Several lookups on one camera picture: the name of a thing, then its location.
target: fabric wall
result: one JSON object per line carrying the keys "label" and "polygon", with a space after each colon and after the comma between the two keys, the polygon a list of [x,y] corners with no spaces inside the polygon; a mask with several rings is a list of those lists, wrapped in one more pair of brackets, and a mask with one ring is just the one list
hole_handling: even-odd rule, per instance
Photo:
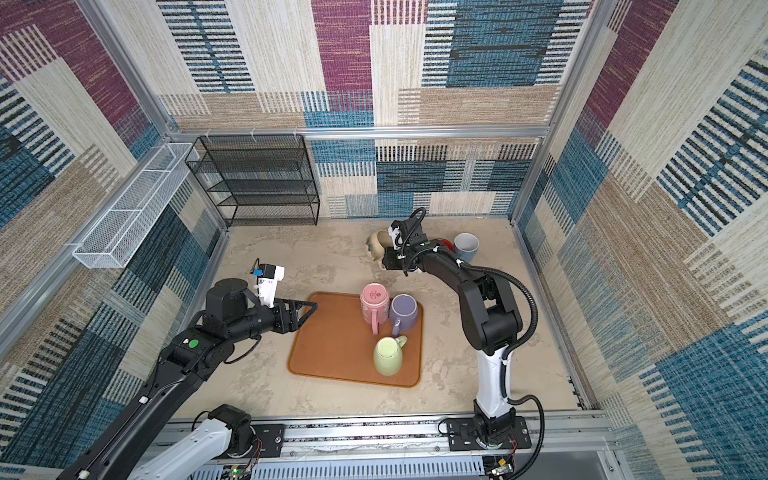
{"label": "fabric wall", "polygon": [[508,215],[539,138],[307,142],[320,216]]}
{"label": "fabric wall", "polygon": [[548,123],[591,0],[106,0],[186,129]]}
{"label": "fabric wall", "polygon": [[768,478],[767,38],[620,0],[519,221],[636,478]]}
{"label": "fabric wall", "polygon": [[[159,134],[73,1],[0,12],[1,312]],[[0,477],[54,478],[180,326],[220,234],[188,182],[124,270],[79,266],[0,360]]]}
{"label": "fabric wall", "polygon": [[159,135],[73,1],[0,12],[2,312]]}
{"label": "fabric wall", "polygon": [[220,236],[190,181],[125,269],[79,266],[3,359],[1,477],[40,471],[23,465],[73,462],[127,405],[180,329]]}

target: black wire shelf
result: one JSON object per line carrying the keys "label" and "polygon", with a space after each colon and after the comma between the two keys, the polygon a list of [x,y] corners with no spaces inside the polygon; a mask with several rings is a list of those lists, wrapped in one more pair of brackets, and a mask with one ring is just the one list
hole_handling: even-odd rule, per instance
{"label": "black wire shelf", "polygon": [[214,135],[187,166],[231,227],[317,225],[320,198],[300,135]]}

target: table surface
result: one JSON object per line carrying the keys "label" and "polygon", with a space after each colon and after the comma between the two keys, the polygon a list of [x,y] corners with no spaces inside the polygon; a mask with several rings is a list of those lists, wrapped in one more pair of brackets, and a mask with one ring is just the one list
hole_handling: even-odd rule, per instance
{"label": "table surface", "polygon": [[[385,271],[366,255],[366,238],[384,230],[391,220],[327,220],[316,226],[236,227],[217,280],[249,280],[248,270],[259,257],[286,268],[277,296],[305,300],[316,291],[359,293],[370,282],[393,292],[410,292],[424,306],[422,379],[411,389],[294,375],[287,363],[295,334],[267,333],[259,347],[233,365],[222,365],[176,412],[194,417],[229,403],[251,415],[362,415],[387,413],[466,412],[478,389],[475,350],[462,332],[458,297],[440,279],[428,274]],[[472,261],[493,266],[531,286],[519,246],[507,220],[476,217],[427,217],[425,233],[452,240],[470,232],[480,239]],[[514,287],[524,329],[530,313]],[[245,353],[248,342],[237,346]],[[571,384],[548,319],[541,313],[536,334],[513,353],[512,396],[532,393],[547,410],[577,408]],[[532,403],[521,410],[533,410]]]}

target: black cable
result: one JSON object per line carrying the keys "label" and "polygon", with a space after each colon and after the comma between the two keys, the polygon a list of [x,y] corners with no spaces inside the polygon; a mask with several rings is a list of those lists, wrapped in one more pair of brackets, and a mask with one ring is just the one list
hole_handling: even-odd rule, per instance
{"label": "black cable", "polygon": [[528,462],[523,465],[523,468],[521,468],[518,472],[516,472],[512,477],[510,477],[508,480],[515,480],[515,478],[519,478],[521,475],[527,472],[527,470],[533,465],[533,462],[538,457],[539,452],[541,451],[541,446],[544,444],[544,408],[541,406],[541,402],[538,398],[536,398],[533,395],[526,395],[522,397],[519,400],[513,400],[510,399],[507,395],[507,366],[506,362],[509,359],[509,354],[512,353],[512,350],[518,348],[519,346],[523,345],[527,341],[530,340],[530,338],[533,336],[533,334],[536,332],[536,326],[538,325],[538,307],[536,306],[536,300],[533,298],[533,295],[528,290],[528,288],[523,285],[523,282],[520,280],[514,278],[512,275],[506,272],[502,272],[501,270],[497,270],[495,268],[488,268],[486,266],[473,266],[466,262],[461,262],[459,264],[462,268],[467,270],[474,270],[478,272],[483,273],[490,273],[491,275],[500,276],[504,280],[507,280],[512,285],[516,286],[518,290],[520,290],[525,297],[525,300],[528,302],[528,307],[531,309],[531,323],[528,324],[528,329],[525,330],[525,333],[522,337],[518,339],[517,342],[512,343],[511,345],[508,345],[504,351],[502,352],[502,367],[500,370],[499,375],[499,384],[502,388],[502,396],[504,399],[509,403],[510,405],[521,405],[528,400],[533,400],[536,403],[536,406],[538,408],[538,414],[541,421],[541,428],[539,429],[538,433],[538,442],[536,443],[536,448],[533,451],[533,455],[528,460]]}
{"label": "black cable", "polygon": [[195,313],[194,315],[192,315],[192,318],[190,319],[190,322],[187,324],[187,328],[190,329],[193,326],[197,325],[197,321],[200,319],[200,317],[203,316],[204,313],[205,313],[205,310],[201,310],[201,311]]}
{"label": "black cable", "polygon": [[536,461],[538,454],[541,452],[541,447],[544,444],[544,407],[541,406],[541,402],[539,401],[539,399],[536,398],[536,396],[534,395],[526,395],[519,400],[507,399],[507,402],[509,402],[511,405],[522,405],[523,403],[526,403],[528,400],[533,400],[536,403],[536,408],[538,409],[538,421],[539,421],[538,441],[536,442],[536,446],[533,449],[533,454],[531,454],[531,458],[529,458],[528,461],[525,463],[525,465],[523,465],[523,468],[520,468],[520,470],[516,471],[507,480],[515,480],[516,478],[522,477],[522,475],[526,473],[530,467],[533,466],[533,462]]}
{"label": "black cable", "polygon": [[[437,249],[438,250],[444,250],[444,251],[446,251],[448,253],[451,253],[451,249],[449,249],[448,247],[446,247],[444,245],[438,245]],[[411,264],[416,260],[416,258],[419,257],[419,255],[421,255],[422,253],[433,252],[433,251],[435,251],[434,247],[426,247],[426,248],[423,248],[423,249],[419,250],[418,252],[416,252],[413,255],[411,255],[410,258],[408,258],[408,261],[403,264],[402,268],[407,271],[408,268],[411,266]]]}
{"label": "black cable", "polygon": [[[419,226],[421,226],[422,220],[424,220],[424,218],[427,216],[427,210],[424,207],[419,207],[413,212],[411,212],[411,216],[409,218],[415,217],[416,214],[418,213],[421,213],[422,216],[420,216],[416,221],[416,223],[413,225],[413,227],[411,227],[410,230],[408,230],[408,233],[406,234],[406,238],[402,241],[402,247],[400,249],[401,254],[405,254],[406,246],[408,245],[408,242],[411,240],[411,236],[413,235],[413,232],[415,232],[416,229],[419,228]],[[406,270],[406,262],[402,263],[402,272],[403,274],[405,274],[405,276],[408,276],[408,271]]]}
{"label": "black cable", "polygon": [[445,427],[445,433],[443,433],[443,432],[440,431],[440,425],[442,425],[443,423],[445,423],[447,421],[448,421],[448,418],[444,418],[443,420],[440,420],[439,422],[437,422],[437,433],[439,433],[440,435],[442,435],[444,437],[448,436],[448,426]]}
{"label": "black cable", "polygon": [[410,230],[408,230],[408,235],[406,235],[406,239],[402,241],[402,245],[405,246],[408,244],[408,240],[411,240],[411,235],[413,235],[413,232],[416,231],[417,228],[422,224],[422,220],[424,220],[424,217],[427,216],[427,210],[424,207],[419,207],[413,212],[411,212],[411,216],[409,218],[413,218],[416,216],[417,213],[421,212],[422,216],[419,217],[419,219],[416,221],[416,224],[411,227]]}
{"label": "black cable", "polygon": [[237,357],[237,358],[236,358],[236,359],[234,359],[234,360],[224,360],[224,361],[223,361],[223,364],[224,364],[224,365],[232,365],[233,363],[239,362],[240,360],[242,360],[242,359],[244,359],[245,357],[247,357],[247,356],[248,356],[248,355],[249,355],[249,354],[250,354],[252,351],[254,351],[254,350],[256,349],[256,347],[258,347],[258,346],[259,346],[259,342],[261,342],[261,335],[259,335],[258,337],[256,337],[256,338],[255,338],[255,340],[256,340],[256,342],[255,342],[255,343],[254,343],[254,344],[253,344],[253,345],[252,345],[252,346],[251,346],[251,347],[248,349],[248,351],[247,351],[247,352],[245,352],[243,355],[241,355],[241,356]]}
{"label": "black cable", "polygon": [[197,416],[192,421],[192,429],[191,432],[194,432],[194,426],[197,424],[197,420],[200,420],[200,417],[203,416],[204,413],[210,413],[210,410],[203,410],[202,412],[198,413]]}
{"label": "black cable", "polygon": [[523,282],[514,278],[509,273],[502,272],[501,270],[497,270],[495,268],[489,268],[486,266],[473,266],[466,262],[461,262],[459,265],[461,265],[462,268],[467,270],[490,273],[491,275],[500,276],[504,280],[507,280],[509,283],[516,286],[518,290],[522,292],[523,296],[525,297],[525,300],[528,302],[528,308],[531,309],[531,323],[528,324],[528,329],[525,330],[525,333],[523,334],[522,337],[518,339],[517,342],[514,342],[511,345],[508,345],[502,352],[502,367],[500,368],[499,384],[501,385],[501,388],[502,388],[502,395],[504,396],[505,399],[507,399],[507,401],[509,401],[507,397],[507,366],[505,365],[505,362],[508,361],[509,354],[512,353],[512,350],[518,348],[525,342],[529,341],[530,338],[533,336],[533,334],[536,332],[536,326],[538,325],[538,307],[536,306],[536,300],[534,300],[533,295],[531,295],[531,292],[528,290],[528,288],[525,285],[523,285]]}

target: pink mug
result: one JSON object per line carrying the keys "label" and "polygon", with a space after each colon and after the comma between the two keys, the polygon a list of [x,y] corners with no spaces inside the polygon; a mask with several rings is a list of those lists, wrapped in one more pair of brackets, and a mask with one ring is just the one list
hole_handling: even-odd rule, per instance
{"label": "pink mug", "polygon": [[379,325],[389,318],[389,292],[381,283],[369,283],[360,293],[362,317],[371,325],[374,335],[379,333]]}

